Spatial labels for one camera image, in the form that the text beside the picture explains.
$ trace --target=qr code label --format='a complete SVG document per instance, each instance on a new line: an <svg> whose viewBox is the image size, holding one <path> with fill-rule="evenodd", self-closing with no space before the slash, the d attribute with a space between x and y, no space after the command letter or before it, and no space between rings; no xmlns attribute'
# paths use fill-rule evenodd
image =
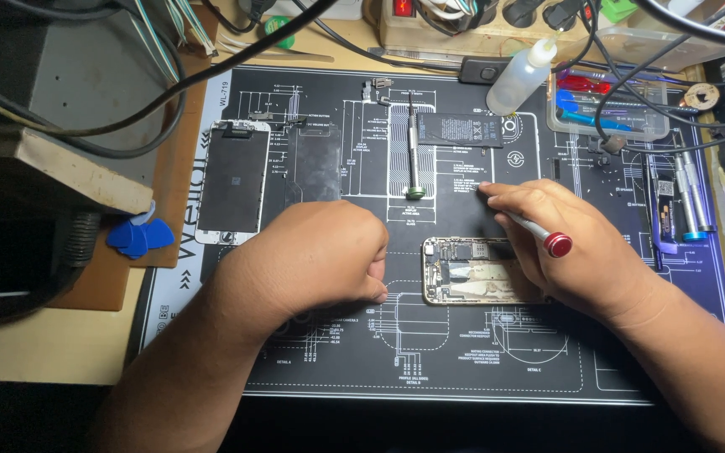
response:
<svg viewBox="0 0 725 453"><path fill-rule="evenodd" d="M673 196L673 182L669 180L659 181L659 195Z"/></svg>

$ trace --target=blue screwdriver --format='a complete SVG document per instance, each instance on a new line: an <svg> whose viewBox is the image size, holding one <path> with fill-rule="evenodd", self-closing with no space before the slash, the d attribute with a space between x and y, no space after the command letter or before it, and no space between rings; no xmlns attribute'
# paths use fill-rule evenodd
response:
<svg viewBox="0 0 725 453"><path fill-rule="evenodd" d="M580 124L586 124L587 126L595 125L595 117L589 115L581 115L573 112L568 112L560 107L556 108L556 116L560 119L567 119L572 122L579 122ZM626 132L644 132L639 128L632 128L625 124L621 124L617 121L611 121L610 119L600 118L600 125L607 129L625 130Z"/></svg>

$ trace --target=hand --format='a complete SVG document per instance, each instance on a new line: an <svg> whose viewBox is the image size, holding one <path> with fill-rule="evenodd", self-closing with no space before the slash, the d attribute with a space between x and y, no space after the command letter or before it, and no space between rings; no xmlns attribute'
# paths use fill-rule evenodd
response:
<svg viewBox="0 0 725 453"><path fill-rule="evenodd" d="M666 284L640 258L623 236L594 206L551 180L521 185L483 182L488 205L535 221L548 232L572 238L573 248L552 258L542 241L498 213L522 270L545 294L611 325L642 323L651 310L652 293Z"/></svg>
<svg viewBox="0 0 725 453"><path fill-rule="evenodd" d="M214 299L239 310L251 336L267 338L319 306L382 303L388 230L348 201L298 203L227 254L212 279Z"/></svg>

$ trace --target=red tool handle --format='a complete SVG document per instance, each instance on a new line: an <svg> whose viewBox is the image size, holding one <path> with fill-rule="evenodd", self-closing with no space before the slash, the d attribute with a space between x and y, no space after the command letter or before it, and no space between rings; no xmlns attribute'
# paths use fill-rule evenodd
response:
<svg viewBox="0 0 725 453"><path fill-rule="evenodd" d="M611 89L611 84L606 82L594 83L586 77L567 76L557 81L560 89L569 91L588 91L590 93L606 94Z"/></svg>
<svg viewBox="0 0 725 453"><path fill-rule="evenodd" d="M572 250L572 238L564 233L550 233L544 245L550 256L561 258Z"/></svg>

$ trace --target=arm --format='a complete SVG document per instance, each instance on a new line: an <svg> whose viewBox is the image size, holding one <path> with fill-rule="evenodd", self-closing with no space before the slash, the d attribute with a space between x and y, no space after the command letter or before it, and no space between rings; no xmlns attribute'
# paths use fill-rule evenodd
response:
<svg viewBox="0 0 725 453"><path fill-rule="evenodd" d="M550 180L483 183L480 191L492 208L573 238L567 256L550 258L507 215L495 216L528 278L612 330L681 419L725 451L725 325L659 278L599 211L563 186ZM606 269L616 278L594 278Z"/></svg>
<svg viewBox="0 0 725 453"><path fill-rule="evenodd" d="M388 232L346 201L300 203L229 253L127 369L91 431L94 451L216 451L265 339L303 311L384 302Z"/></svg>

